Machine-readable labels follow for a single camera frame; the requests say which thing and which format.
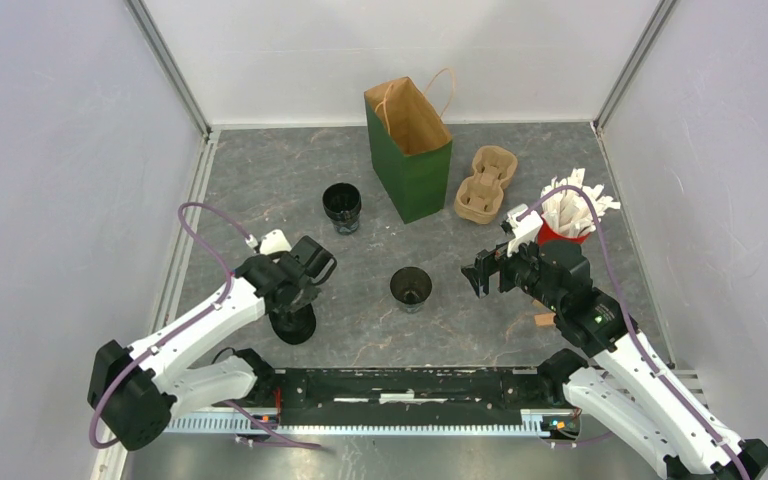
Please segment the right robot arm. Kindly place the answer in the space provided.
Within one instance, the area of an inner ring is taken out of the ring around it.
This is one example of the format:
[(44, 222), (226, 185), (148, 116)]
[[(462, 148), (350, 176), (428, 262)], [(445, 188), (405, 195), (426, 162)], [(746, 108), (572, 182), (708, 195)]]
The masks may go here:
[(476, 295), (520, 290), (555, 314), (572, 344), (537, 368), (551, 408), (581, 409), (637, 452), (662, 479), (759, 479), (768, 446), (717, 420), (667, 367), (620, 303), (594, 286), (580, 245), (528, 242), (483, 250), (461, 269)]

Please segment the black coffee cup front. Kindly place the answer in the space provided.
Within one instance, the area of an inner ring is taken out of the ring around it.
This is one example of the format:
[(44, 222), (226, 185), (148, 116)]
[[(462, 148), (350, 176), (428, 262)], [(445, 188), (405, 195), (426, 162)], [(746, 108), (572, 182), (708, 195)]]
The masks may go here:
[(418, 312), (431, 295), (433, 283), (428, 273), (416, 266), (397, 270), (389, 288), (399, 308), (409, 314)]

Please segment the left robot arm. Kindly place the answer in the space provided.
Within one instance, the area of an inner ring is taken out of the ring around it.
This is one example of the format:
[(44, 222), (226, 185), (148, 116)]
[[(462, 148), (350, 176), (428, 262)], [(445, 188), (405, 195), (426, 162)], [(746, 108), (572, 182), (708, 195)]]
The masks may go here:
[(220, 402), (266, 405), (278, 391), (276, 373), (253, 349), (236, 350), (205, 367), (194, 362), (235, 331), (267, 318), (285, 343), (315, 332), (313, 302), (333, 274), (333, 254), (308, 236), (291, 245), (273, 230), (253, 243), (254, 253), (223, 270), (216, 292), (159, 331), (123, 346), (98, 349), (88, 390), (91, 426), (104, 423), (128, 451), (159, 437), (169, 424)]

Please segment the black coffee cup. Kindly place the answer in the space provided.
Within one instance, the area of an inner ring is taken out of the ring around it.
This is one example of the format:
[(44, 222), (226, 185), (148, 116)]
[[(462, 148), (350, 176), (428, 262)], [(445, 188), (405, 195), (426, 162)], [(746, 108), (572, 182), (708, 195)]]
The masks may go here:
[(322, 205), (338, 234), (351, 235), (359, 228), (362, 199), (354, 185), (336, 183), (329, 186), (323, 192)]
[(399, 308), (409, 314), (418, 312), (431, 295), (433, 283), (428, 273), (416, 266), (397, 270), (389, 288)]

